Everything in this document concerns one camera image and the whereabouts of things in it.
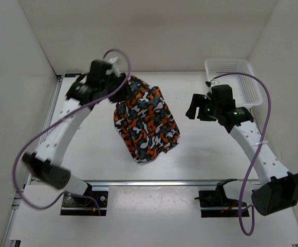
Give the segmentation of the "orange camouflage shorts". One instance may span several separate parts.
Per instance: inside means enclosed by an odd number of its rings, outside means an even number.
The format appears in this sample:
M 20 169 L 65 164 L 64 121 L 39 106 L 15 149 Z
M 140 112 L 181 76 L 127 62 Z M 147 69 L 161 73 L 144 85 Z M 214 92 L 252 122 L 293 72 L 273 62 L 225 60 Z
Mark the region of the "orange camouflage shorts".
M 180 130 L 158 86 L 131 76 L 135 97 L 118 102 L 114 126 L 136 163 L 155 160 L 178 145 Z

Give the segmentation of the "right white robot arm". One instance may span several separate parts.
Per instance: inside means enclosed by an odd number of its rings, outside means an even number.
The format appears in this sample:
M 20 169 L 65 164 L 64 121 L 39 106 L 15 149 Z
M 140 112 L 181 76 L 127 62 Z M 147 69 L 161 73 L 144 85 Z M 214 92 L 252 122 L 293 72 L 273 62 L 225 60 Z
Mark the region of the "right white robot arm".
M 230 86 L 217 85 L 206 95 L 193 94 L 185 115 L 189 119 L 217 121 L 254 162 L 260 188 L 252 192 L 251 201 L 262 216 L 297 205 L 298 173 L 291 173 L 261 139 L 249 110 L 236 106 Z

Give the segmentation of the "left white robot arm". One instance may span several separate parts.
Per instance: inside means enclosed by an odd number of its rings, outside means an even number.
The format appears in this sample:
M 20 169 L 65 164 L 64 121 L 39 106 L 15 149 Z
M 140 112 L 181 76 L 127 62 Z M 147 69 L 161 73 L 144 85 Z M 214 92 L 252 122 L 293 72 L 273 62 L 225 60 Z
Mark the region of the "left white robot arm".
M 59 114 L 60 124 L 49 131 L 32 153 L 24 153 L 22 160 L 32 175 L 57 190 L 74 195 L 81 206 L 92 201 L 92 186 L 62 167 L 64 154 L 84 119 L 103 98 L 119 102 L 131 97 L 128 75 L 118 68 L 118 58 L 93 60 L 90 71 L 81 74 L 65 95 Z

